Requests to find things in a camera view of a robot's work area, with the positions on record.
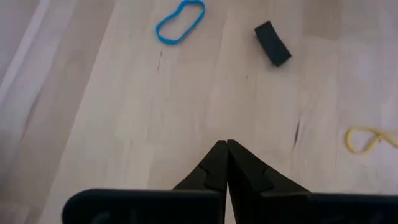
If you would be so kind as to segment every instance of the light wooden surface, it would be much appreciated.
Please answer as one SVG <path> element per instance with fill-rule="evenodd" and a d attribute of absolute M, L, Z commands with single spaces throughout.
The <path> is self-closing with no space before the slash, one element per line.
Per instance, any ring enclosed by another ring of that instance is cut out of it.
<path fill-rule="evenodd" d="M 398 129 L 397 1 L 206 1 L 165 46 L 154 27 L 179 2 L 50 1 L 0 96 L 0 201 L 60 223 L 83 189 L 172 188 L 219 139 L 311 191 L 398 194 L 398 150 L 355 156 L 343 142 L 351 126 Z M 293 55 L 280 68 L 254 35 L 267 20 Z"/>

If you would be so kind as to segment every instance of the black foam block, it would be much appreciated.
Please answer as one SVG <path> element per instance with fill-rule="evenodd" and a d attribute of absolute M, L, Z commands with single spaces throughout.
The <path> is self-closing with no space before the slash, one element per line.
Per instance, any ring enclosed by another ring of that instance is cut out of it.
<path fill-rule="evenodd" d="M 291 58 L 292 55 L 279 39 L 271 22 L 267 21 L 265 24 L 255 28 L 254 31 L 260 40 L 262 48 L 266 51 L 269 60 L 275 66 L 279 67 Z"/>

